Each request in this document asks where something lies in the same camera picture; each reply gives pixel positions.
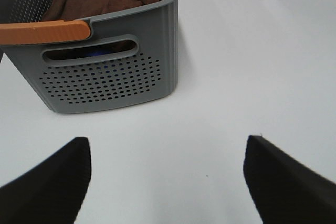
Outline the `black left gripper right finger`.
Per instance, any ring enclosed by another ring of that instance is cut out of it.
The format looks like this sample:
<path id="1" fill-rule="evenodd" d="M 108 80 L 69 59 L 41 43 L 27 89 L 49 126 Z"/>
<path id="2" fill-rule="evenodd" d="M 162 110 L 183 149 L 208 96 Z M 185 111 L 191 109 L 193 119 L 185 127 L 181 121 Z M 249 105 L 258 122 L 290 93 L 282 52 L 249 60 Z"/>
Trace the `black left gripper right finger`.
<path id="1" fill-rule="evenodd" d="M 263 223 L 335 223 L 335 183 L 262 136 L 248 137 L 243 173 Z"/>

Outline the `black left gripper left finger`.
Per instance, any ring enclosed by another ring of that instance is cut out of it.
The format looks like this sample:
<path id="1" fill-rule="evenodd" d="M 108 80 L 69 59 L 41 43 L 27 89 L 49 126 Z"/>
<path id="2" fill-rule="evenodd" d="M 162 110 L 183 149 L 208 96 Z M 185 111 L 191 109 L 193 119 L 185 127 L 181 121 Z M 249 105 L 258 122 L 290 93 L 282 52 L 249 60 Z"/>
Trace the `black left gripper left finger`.
<path id="1" fill-rule="evenodd" d="M 74 223 L 90 180 L 89 140 L 76 137 L 1 187 L 1 223 Z"/>

